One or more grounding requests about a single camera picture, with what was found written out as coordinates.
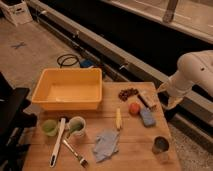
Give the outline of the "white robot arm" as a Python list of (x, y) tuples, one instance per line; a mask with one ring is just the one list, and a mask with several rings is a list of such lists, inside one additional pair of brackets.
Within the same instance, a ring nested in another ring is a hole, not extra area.
[(176, 72), (157, 89), (168, 93), (167, 109), (176, 107), (198, 85), (213, 97), (213, 50), (189, 52), (179, 57)]

